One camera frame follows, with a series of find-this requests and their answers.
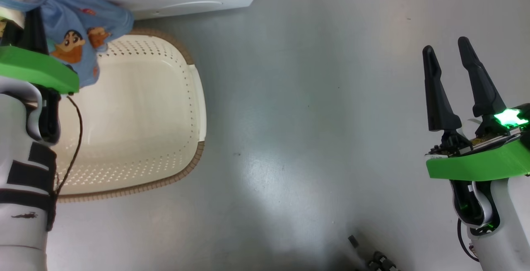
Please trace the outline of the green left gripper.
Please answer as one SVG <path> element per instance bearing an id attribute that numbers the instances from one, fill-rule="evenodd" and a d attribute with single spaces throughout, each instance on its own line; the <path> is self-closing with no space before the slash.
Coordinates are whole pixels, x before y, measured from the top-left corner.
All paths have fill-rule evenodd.
<path id="1" fill-rule="evenodd" d="M 80 90 L 77 73 L 48 56 L 40 9 L 32 9 L 25 14 L 24 49 L 15 46 L 0 47 L 0 74 L 14 80 L 52 88 L 59 94 L 74 94 Z"/>

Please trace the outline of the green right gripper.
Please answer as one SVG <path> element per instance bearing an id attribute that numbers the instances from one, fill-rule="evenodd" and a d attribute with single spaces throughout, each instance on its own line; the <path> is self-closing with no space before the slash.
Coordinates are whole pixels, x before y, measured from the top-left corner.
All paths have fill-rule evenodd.
<path id="1" fill-rule="evenodd" d="M 430 178 L 456 181 L 493 181 L 530 174 L 528 103 L 507 109 L 470 40 L 458 38 L 463 67 L 469 74 L 475 117 L 487 116 L 471 146 L 441 148 L 426 154 Z M 432 46 L 422 50 L 426 113 L 429 131 L 462 127 L 441 82 L 441 67 Z"/>

